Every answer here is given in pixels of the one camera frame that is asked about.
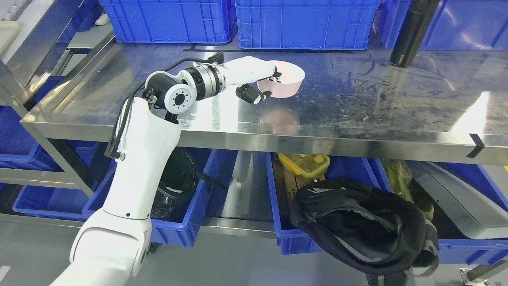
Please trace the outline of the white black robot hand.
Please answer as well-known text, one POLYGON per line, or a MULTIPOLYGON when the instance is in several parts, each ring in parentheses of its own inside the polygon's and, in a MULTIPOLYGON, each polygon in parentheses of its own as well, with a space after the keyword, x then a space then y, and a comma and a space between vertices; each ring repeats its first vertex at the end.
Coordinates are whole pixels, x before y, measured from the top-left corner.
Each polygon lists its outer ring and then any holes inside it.
POLYGON ((224 64, 216 64, 219 84, 217 94, 222 93, 229 87, 236 87, 236 96, 249 103, 258 104, 271 96, 271 92, 259 92, 250 84, 271 77, 280 77, 274 63, 261 60, 253 56, 245 56, 230 60, 224 64))

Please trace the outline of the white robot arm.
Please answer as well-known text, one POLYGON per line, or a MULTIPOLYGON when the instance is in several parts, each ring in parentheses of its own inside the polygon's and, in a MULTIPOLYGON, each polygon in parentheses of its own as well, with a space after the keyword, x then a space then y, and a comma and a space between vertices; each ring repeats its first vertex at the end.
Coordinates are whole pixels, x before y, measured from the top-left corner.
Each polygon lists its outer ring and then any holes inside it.
POLYGON ((150 248, 151 206, 181 127, 150 111, 136 96, 140 83, 119 110, 106 156, 117 167, 104 205, 80 228, 69 266, 53 286, 123 286, 136 276, 150 248))

